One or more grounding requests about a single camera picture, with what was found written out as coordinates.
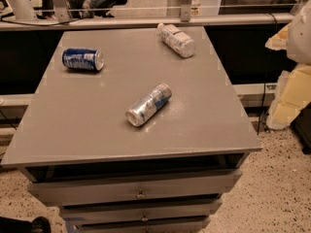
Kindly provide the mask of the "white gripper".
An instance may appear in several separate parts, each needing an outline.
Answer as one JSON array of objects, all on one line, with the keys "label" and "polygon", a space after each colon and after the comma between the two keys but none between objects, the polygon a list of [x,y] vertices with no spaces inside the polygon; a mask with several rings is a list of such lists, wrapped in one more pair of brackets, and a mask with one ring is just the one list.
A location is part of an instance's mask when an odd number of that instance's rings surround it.
[{"label": "white gripper", "polygon": [[287,57],[297,63],[283,71],[278,79],[275,98],[268,110],[266,125],[273,130],[288,127],[311,102],[311,0],[265,46],[270,50],[287,50]]}]

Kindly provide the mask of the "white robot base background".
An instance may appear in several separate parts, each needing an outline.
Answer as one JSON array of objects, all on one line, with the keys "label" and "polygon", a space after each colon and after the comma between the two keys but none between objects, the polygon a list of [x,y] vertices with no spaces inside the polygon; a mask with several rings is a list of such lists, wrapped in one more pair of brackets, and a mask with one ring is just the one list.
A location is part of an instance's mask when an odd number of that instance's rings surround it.
[{"label": "white robot base background", "polygon": [[37,15],[30,0],[6,0],[12,9],[16,20],[36,21]]}]

